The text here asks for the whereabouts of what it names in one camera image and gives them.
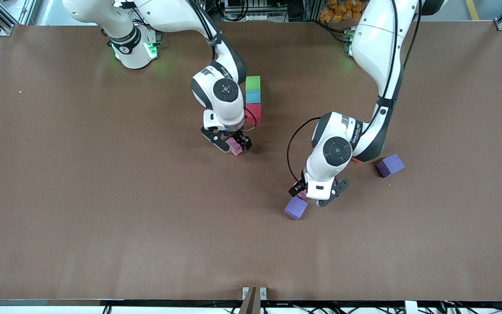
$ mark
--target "green led light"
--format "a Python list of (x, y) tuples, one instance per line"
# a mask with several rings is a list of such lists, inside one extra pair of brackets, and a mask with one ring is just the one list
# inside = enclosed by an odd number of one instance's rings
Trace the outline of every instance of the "green led light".
[(152, 46), (151, 44), (145, 44), (145, 48), (148, 52), (148, 56), (151, 59), (155, 59), (158, 56), (158, 53), (156, 52), (157, 51), (156, 47)]
[(117, 54), (117, 49), (115, 46), (112, 44), (113, 51), (115, 52), (115, 57), (119, 60), (119, 55)]

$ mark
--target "brown tabletop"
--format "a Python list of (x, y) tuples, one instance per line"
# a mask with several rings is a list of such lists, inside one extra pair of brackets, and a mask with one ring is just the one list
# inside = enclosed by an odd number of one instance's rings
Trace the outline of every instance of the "brown tabletop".
[[(0, 298), (502, 299), (502, 32), (422, 23), (382, 179), (301, 221), (283, 213), (288, 140), (339, 111), (368, 120), (377, 90), (315, 24), (221, 28), (262, 79), (251, 152), (203, 139), (191, 77), (210, 48), (168, 34), (129, 70), (94, 27), (17, 26), (0, 41)], [(295, 139), (299, 171), (313, 124)]]

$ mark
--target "blue cube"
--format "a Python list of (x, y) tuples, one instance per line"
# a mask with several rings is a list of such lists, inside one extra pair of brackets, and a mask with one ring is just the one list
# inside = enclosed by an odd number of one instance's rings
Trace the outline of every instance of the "blue cube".
[(261, 91), (253, 89), (245, 91), (245, 103), (261, 103)]
[(405, 168), (397, 154), (386, 157), (377, 164), (377, 168), (383, 177), (390, 177)]
[(299, 220), (305, 212), (305, 208), (307, 208), (307, 202), (296, 195), (289, 201), (286, 209), (284, 209), (284, 213), (295, 220)]

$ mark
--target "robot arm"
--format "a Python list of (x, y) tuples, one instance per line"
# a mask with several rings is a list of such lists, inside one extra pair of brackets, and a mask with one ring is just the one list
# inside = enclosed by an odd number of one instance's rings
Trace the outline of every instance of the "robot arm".
[(225, 153), (231, 151), (229, 139), (248, 150), (251, 139), (241, 131), (245, 113), (239, 84), (247, 77), (247, 65), (241, 56), (208, 14), (192, 0), (141, 2), (139, 8), (153, 28), (164, 32), (195, 30), (207, 40), (218, 58), (211, 60), (191, 80), (193, 95), (205, 107), (201, 133)]
[(301, 182), (290, 189), (291, 195), (306, 189), (308, 198), (332, 200), (339, 193), (335, 187), (343, 182), (335, 182), (335, 176), (352, 158), (369, 161), (380, 155), (402, 84), (400, 48), (404, 37), (420, 3), (422, 13), (425, 9), (426, 14), (434, 14), (444, 2), (371, 0), (351, 44), (357, 64), (375, 80), (379, 89), (371, 120), (363, 122), (334, 112), (322, 116), (311, 140), (313, 153), (305, 163)]
[[(216, 60), (193, 76), (191, 89), (205, 107), (201, 133), (228, 153), (226, 143), (234, 139), (242, 149), (251, 147), (241, 128), (245, 120), (239, 84), (247, 77), (247, 65), (232, 48), (208, 14), (193, 0), (134, 0), (145, 20), (156, 30), (178, 32), (194, 30), (212, 47)], [(138, 69), (156, 58), (149, 47), (155, 42), (153, 31), (134, 24), (125, 10), (113, 0), (63, 0), (68, 13), (81, 22), (101, 26), (112, 42), (117, 58), (128, 68)]]

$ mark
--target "red cube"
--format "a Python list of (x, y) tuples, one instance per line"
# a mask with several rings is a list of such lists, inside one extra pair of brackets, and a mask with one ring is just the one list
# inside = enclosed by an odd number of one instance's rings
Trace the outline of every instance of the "red cube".
[(249, 113), (251, 113), (255, 116), (257, 119), (257, 125), (261, 124), (261, 104), (260, 103), (248, 103), (245, 105), (247, 110), (245, 110), (245, 115), (247, 116), (245, 118), (245, 124), (247, 125), (255, 125), (255, 120), (253, 119), (253, 116)]

